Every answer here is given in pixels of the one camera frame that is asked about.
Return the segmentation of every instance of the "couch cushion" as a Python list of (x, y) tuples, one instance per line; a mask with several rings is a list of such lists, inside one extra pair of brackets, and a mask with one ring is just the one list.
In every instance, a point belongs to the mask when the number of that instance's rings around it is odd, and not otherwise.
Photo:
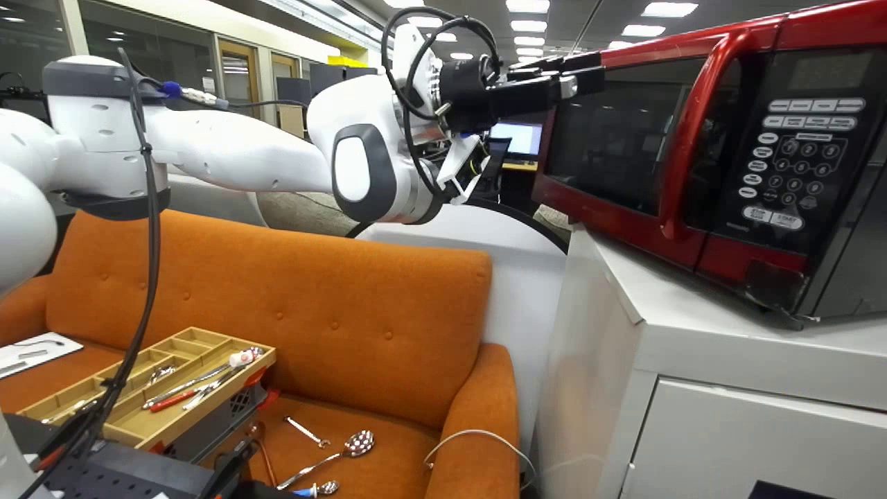
[(110, 363), (121, 351), (86, 340), (83, 350), (0, 380), (0, 412), (15, 412)]
[[(283, 422), (284, 416), (293, 416), (298, 424), (311, 426), (330, 444), (311, 444), (301, 431)], [(313, 466), (327, 454), (337, 451), (341, 444), (356, 429), (370, 429), (376, 447), (366, 456), (344, 456), (327, 469), (318, 469), (298, 485), (336, 479), (341, 495), (355, 499), (416, 499), (426, 490), (430, 472), (423, 469), (423, 454), (438, 444), (438, 431), (384, 416), (344, 409), (323, 402), (304, 402), (290, 395), (279, 395), (276, 402), (270, 402), (261, 412), (261, 422), (266, 426), (264, 448), (270, 461), (276, 481), (290, 477), (301, 466)], [(248, 472), (251, 479), (275, 481), (266, 477), (261, 454), (248, 461)]]
[[(142, 314), (146, 225), (78, 212), (47, 323), (124, 347)], [(283, 391), (441, 426), (484, 321), (489, 260), (162, 212), (150, 337), (187, 323), (275, 344)]]

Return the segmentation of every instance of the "wooden box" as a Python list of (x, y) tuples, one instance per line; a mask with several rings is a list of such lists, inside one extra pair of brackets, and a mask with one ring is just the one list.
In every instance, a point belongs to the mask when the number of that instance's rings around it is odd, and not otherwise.
[[(167, 409), (146, 409), (144, 402), (150, 395), (167, 393), (173, 384), (187, 380), (200, 380), (201, 373), (228, 366), (228, 359), (239, 351), (254, 350), (254, 359), (240, 370), (218, 382), (200, 405), (187, 408), (187, 402), (176, 402)], [(118, 363), (72, 382), (68, 387), (18, 409), (18, 416), (61, 424), (83, 405), (94, 402), (106, 387), (103, 382), (114, 376)], [(133, 447), (133, 448), (160, 448), (187, 431), (200, 418), (212, 412), (221, 402), (239, 393), (246, 382), (254, 382), (269, 366), (275, 366), (275, 347), (251, 344), (244, 337), (186, 327), (146, 350), (137, 351), (136, 369), (129, 373), (126, 387), (114, 405), (110, 418), (106, 422), (106, 437)]]

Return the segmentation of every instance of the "microwave control panel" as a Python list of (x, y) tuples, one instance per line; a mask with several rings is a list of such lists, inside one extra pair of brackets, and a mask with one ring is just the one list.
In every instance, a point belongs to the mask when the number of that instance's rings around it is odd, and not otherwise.
[(830, 215), (843, 189), (843, 158), (862, 97), (778, 97), (756, 122), (756, 138), (733, 175), (731, 228), (804, 240)]

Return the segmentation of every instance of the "ceiling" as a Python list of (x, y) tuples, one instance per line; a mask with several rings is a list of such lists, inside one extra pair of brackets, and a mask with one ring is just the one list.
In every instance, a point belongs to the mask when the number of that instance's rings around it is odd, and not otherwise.
[[(652, 0), (550, 0), (548, 14), (510, 14), (503, 0), (423, 0), (423, 4), (442, 9), (448, 14), (470, 14), (481, 18), (499, 43), (499, 56), (516, 61), (516, 43), (510, 18), (545, 18), (545, 53), (566, 56), (575, 49), (600, 49), (613, 38), (624, 38), (620, 29), (629, 22), (665, 25), (668, 32), (692, 29), (701, 25), (720, 25), (731, 18), (747, 18), (775, 11), (796, 11), (810, 4), (826, 4), (839, 0), (696, 0), (697, 9), (685, 18), (647, 18), (639, 11)], [(390, 18), (392, 9), (384, 0), (345, 0), (344, 4), (356, 4), (363, 14), (379, 22)], [(476, 53), (478, 43), (467, 32), (456, 36), (456, 43), (441, 43), (438, 53)]]

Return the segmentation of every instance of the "ceiling light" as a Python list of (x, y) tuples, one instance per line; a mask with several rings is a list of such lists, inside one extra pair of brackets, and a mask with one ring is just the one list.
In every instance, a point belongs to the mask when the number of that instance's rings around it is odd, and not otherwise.
[(620, 32), (647, 38), (665, 32), (665, 25), (627, 25)]
[(545, 38), (544, 36), (516, 36), (516, 43), (544, 46)]
[(606, 49), (620, 49), (620, 46), (631, 46), (631, 41), (613, 38), (613, 41), (606, 43)]
[(510, 27), (523, 32), (545, 32), (548, 25), (537, 18), (512, 18)]
[(548, 0), (503, 0), (507, 11), (520, 11), (520, 14), (545, 14)]
[(441, 16), (409, 16), (409, 25), (419, 25), (419, 27), (441, 27)]
[(384, 0), (390, 9), (423, 4), (423, 0)]
[(689, 16), (696, 9), (697, 9), (697, 2), (647, 2), (639, 16), (675, 18), (675, 16)]
[(517, 56), (527, 56), (527, 57), (541, 57), (541, 56), (544, 56), (541, 46), (517, 46), (516, 53), (517, 53)]

